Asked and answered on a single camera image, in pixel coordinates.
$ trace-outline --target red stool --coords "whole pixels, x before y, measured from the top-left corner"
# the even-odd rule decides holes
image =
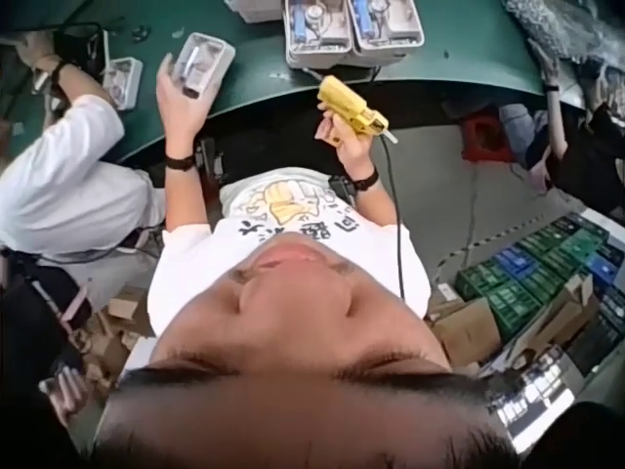
[[[508,147],[504,129],[496,117],[475,114],[463,120],[460,128],[464,143],[463,159],[474,163],[478,161],[515,162],[515,157]]]

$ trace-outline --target white t-shirt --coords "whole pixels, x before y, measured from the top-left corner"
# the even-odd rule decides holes
[[[0,242],[33,254],[104,250],[161,223],[164,193],[147,173],[99,162],[123,136],[109,103],[78,98],[0,175]]]
[[[176,314],[259,244],[283,232],[298,232],[322,242],[362,267],[399,295],[397,226],[379,227],[360,216],[330,190],[327,176],[285,168],[222,189],[224,220],[211,233],[207,225],[165,233],[147,310],[156,335]],[[402,226],[401,262],[406,304],[423,317],[430,283]]]

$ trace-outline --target wrist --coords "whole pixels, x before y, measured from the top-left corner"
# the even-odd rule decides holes
[[[41,71],[52,73],[61,61],[61,57],[56,54],[48,54],[47,56],[37,59],[32,67]]]
[[[349,168],[345,168],[348,176],[352,179],[352,181],[363,181],[369,178],[375,172],[375,165],[370,158],[367,158],[366,161],[359,163],[358,165],[354,165]]]
[[[192,156],[193,139],[191,138],[165,138],[165,154],[172,159],[185,159]]]

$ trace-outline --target black watch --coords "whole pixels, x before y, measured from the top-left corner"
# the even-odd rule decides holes
[[[380,175],[378,174],[378,169],[373,167],[373,174],[369,176],[367,179],[363,179],[361,181],[353,181],[354,187],[358,192],[364,192],[368,190],[371,186],[377,183],[380,180]]]
[[[195,155],[187,156],[185,159],[174,159],[166,155],[165,166],[176,171],[188,171],[195,167]]]

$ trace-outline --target hand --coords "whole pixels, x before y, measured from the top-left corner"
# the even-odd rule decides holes
[[[64,427],[72,415],[83,409],[91,394],[85,378],[76,369],[67,366],[56,377],[41,381],[39,390],[48,396]]]
[[[558,86],[558,76],[560,74],[558,59],[549,57],[545,50],[533,39],[527,39],[527,43],[534,53],[534,57],[540,63],[545,83],[547,85]]]
[[[361,181],[373,174],[374,166],[369,155],[373,136],[356,134],[354,129],[343,117],[336,112],[326,109],[325,104],[318,106],[324,110],[323,120],[316,129],[314,137],[317,140],[325,140],[331,136],[341,139],[341,144],[336,148],[339,161],[345,171],[354,181]]]
[[[172,66],[172,55],[167,54],[156,78],[156,100],[165,129],[167,155],[183,159],[193,154],[193,139],[206,122],[221,83],[209,86],[197,99],[189,98],[174,83]]]
[[[18,56],[30,68],[36,68],[37,63],[55,54],[50,31],[31,31],[23,36],[23,41],[16,46]]]

